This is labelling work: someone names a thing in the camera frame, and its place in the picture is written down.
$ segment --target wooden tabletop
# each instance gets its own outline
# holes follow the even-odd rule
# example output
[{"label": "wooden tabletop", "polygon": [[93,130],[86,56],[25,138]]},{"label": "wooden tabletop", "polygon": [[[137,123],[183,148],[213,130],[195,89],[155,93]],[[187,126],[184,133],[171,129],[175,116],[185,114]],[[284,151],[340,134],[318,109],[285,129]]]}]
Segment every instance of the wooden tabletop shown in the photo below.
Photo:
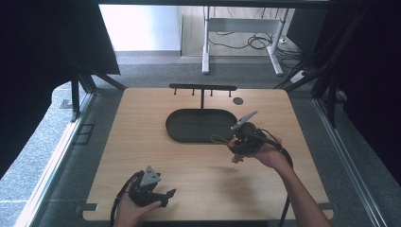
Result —
[{"label": "wooden tabletop", "polygon": [[[242,105],[233,102],[243,99]],[[287,192],[278,174],[254,159],[234,164],[233,154],[223,145],[185,144],[166,132],[169,114],[199,108],[201,92],[160,88],[130,88],[120,107],[101,158],[87,203],[95,211],[84,211],[87,220],[107,220],[115,195],[135,172],[152,166],[161,181],[154,192],[165,194],[176,188],[167,208],[147,214],[144,220],[259,220],[279,219]],[[238,89],[205,92],[204,108],[223,109],[240,118],[257,110],[251,118],[257,128],[283,139],[294,169],[317,203],[328,203],[322,181],[292,109],[282,90]],[[325,210],[328,218],[332,210]],[[287,218],[295,218],[291,208]]]}]

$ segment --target wooden table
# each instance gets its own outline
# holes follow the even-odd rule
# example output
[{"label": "wooden table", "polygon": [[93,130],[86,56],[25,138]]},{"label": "wooden table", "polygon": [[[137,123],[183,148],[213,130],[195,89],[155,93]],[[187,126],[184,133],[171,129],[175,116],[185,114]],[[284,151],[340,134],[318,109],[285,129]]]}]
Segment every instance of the wooden table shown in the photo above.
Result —
[{"label": "wooden table", "polygon": [[[243,99],[242,105],[233,102]],[[166,132],[169,114],[199,108],[201,92],[173,89],[130,88],[122,97],[101,158],[87,203],[95,211],[84,211],[87,220],[107,220],[113,200],[124,182],[135,172],[152,166],[162,173],[154,192],[176,188],[167,208],[147,214],[144,220],[260,220],[279,219],[286,189],[278,174],[254,159],[234,164],[223,145],[184,144]],[[283,139],[295,171],[317,203],[328,203],[288,95],[282,90],[240,89],[205,94],[204,108],[223,109],[237,118],[258,110],[251,122]],[[333,217],[332,210],[325,214]],[[287,218],[294,219],[291,208]]]}]

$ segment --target forearm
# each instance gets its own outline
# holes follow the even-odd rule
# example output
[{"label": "forearm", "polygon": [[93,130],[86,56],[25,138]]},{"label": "forearm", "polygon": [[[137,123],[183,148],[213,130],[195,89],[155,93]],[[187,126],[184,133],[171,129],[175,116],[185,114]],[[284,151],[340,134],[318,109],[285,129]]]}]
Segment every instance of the forearm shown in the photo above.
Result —
[{"label": "forearm", "polygon": [[289,165],[276,171],[286,187],[299,226],[332,226]]}]

